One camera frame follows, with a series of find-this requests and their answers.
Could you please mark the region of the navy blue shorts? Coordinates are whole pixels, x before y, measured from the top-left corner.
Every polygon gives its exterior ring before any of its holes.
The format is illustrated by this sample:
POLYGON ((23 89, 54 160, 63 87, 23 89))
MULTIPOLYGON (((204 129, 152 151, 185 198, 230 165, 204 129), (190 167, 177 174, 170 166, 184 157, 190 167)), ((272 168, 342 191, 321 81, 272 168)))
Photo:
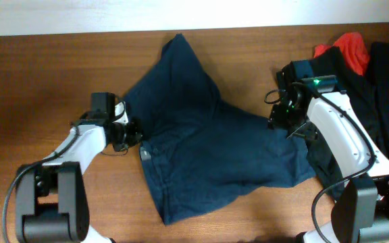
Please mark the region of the navy blue shorts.
POLYGON ((140 160, 162 222, 220 209, 259 187, 291 188, 315 173, 300 138, 225 102, 183 35, 124 96, 142 128, 140 160))

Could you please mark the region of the red garment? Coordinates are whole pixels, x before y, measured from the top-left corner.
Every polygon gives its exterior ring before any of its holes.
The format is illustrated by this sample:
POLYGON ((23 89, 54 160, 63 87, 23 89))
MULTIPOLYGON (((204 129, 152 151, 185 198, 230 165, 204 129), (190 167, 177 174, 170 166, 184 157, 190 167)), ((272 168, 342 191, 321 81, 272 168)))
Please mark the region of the red garment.
POLYGON ((332 45, 320 44, 314 48, 314 57, 319 57, 328 49, 338 47, 348 68, 363 76, 368 68, 370 55, 359 32, 347 32, 340 36, 332 45))

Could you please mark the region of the black t-shirt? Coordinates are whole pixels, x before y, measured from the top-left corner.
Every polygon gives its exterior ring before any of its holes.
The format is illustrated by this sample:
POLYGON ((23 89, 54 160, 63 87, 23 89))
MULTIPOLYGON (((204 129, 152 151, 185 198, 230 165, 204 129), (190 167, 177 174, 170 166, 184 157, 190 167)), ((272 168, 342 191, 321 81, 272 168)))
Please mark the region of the black t-shirt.
POLYGON ((346 67, 336 47, 306 60, 315 77, 335 75, 338 81, 332 92, 320 93, 298 82, 288 87, 311 94, 307 117, 318 139, 306 140, 307 160, 324 192, 338 200, 352 178, 389 176, 389 158, 371 98, 373 89, 364 77, 346 67))

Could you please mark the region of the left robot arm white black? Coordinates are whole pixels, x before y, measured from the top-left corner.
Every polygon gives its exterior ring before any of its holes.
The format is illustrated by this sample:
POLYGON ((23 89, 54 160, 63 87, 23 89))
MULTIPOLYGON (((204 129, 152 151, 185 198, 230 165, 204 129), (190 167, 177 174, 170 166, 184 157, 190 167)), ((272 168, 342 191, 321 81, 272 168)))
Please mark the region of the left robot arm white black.
POLYGON ((90 224, 83 174, 108 144, 127 151, 142 138, 140 120, 80 119, 48 157, 18 169, 16 238, 19 242, 112 242, 90 224))

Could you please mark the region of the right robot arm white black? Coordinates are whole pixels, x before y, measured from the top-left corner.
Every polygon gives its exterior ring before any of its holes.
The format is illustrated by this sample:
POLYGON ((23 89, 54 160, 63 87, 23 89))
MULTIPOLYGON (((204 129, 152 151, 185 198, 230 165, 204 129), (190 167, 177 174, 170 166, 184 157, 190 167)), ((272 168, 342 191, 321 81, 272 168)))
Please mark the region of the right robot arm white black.
POLYGON ((287 137, 321 135, 342 179, 313 199, 315 229, 299 242, 389 242, 389 159, 359 121, 335 76, 285 80, 277 74, 279 97, 270 122, 287 137))

